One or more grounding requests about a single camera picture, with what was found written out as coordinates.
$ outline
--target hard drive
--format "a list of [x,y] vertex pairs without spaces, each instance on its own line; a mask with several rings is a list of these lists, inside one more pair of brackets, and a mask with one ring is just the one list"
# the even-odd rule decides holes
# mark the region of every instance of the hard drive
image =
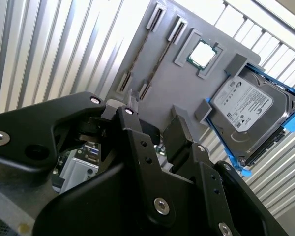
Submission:
[[293,94],[248,68],[229,78],[210,104],[211,124],[242,166],[285,135],[282,124],[295,112]]

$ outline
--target hard drive label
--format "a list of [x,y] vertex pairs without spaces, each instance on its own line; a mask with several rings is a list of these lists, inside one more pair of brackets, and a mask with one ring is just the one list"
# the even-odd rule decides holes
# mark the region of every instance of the hard drive label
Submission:
[[272,106],[273,99],[237,76],[223,85],[213,103],[237,132],[244,132]]

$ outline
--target electronic component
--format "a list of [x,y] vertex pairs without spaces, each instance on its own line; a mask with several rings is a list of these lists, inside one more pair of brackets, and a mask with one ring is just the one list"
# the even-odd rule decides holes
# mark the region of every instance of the electronic component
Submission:
[[285,135],[295,95],[245,67],[210,101],[215,131],[242,165],[251,165]]
[[200,70],[204,70],[206,66],[213,60],[217,51],[203,40],[200,40],[193,49],[187,61]]
[[53,189],[63,193],[95,176],[100,163],[98,153],[98,144],[87,142],[61,156],[53,170]]

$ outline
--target white corrugated wall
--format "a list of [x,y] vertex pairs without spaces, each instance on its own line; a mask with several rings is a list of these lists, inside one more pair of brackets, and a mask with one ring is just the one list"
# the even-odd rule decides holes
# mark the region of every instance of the white corrugated wall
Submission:
[[0,113],[85,90],[105,98],[148,3],[0,0]]
[[[241,13],[231,7],[234,0],[179,2],[258,53],[267,73],[295,87],[295,35],[261,11],[254,18],[258,9],[251,2],[237,1]],[[0,113],[85,90],[105,98],[148,3],[0,0]],[[213,132],[202,143],[213,161],[226,160]],[[294,206],[295,133],[252,172],[245,180],[274,216]]]

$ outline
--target gray mounting panel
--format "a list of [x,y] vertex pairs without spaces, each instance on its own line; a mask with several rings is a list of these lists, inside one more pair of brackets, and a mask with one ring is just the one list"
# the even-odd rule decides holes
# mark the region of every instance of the gray mounting panel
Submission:
[[[177,45],[172,44],[170,46],[154,75],[149,94],[143,101],[140,101],[139,117],[164,131],[173,118],[171,109],[173,104],[175,104],[188,112],[196,132],[201,134],[207,127],[199,124],[194,113],[202,100],[212,98],[227,79],[225,69],[231,63],[234,56],[236,54],[243,55],[247,58],[247,62],[252,64],[258,64],[260,57],[178,3],[172,0],[151,0],[116,75],[107,99],[123,100],[123,95],[116,92],[117,87],[148,33],[146,27],[157,3],[165,6],[166,12],[157,30],[151,32],[140,53],[131,74],[133,79],[129,88],[132,88],[134,91],[141,90],[142,85],[166,47],[168,37],[177,23],[177,18],[184,18],[188,25]],[[181,65],[177,64],[177,57],[183,53],[181,52],[182,50],[188,47],[185,43],[188,43],[188,37],[192,32],[200,34],[202,40],[212,47],[220,48],[222,52],[215,60],[216,63],[208,65],[210,70],[207,72],[203,71],[205,75],[202,75],[201,71],[199,72],[195,66],[187,61],[185,63],[180,62]]]

